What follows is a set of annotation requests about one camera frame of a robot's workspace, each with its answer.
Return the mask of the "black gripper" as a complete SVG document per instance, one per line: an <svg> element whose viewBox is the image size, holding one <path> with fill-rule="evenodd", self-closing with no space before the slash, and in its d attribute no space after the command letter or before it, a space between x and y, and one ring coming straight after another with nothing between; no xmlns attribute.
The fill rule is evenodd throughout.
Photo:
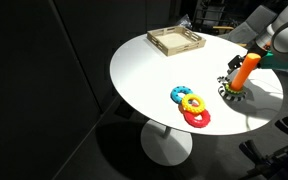
<svg viewBox="0 0 288 180"><path fill-rule="evenodd" d="M228 67L229 69L227 70L228 74L231 74L234 70L238 69L244 61L244 58L240 55L236 55L229 63Z"/></svg>

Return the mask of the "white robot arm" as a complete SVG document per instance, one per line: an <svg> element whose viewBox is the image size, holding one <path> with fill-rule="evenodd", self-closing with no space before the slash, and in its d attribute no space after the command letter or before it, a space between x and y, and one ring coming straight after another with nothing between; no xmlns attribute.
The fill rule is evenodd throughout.
<svg viewBox="0 0 288 180"><path fill-rule="evenodd" d="M228 34L228 40L245 43L249 53L259 54L257 68L288 69L288 6L277 15L260 5Z"/></svg>

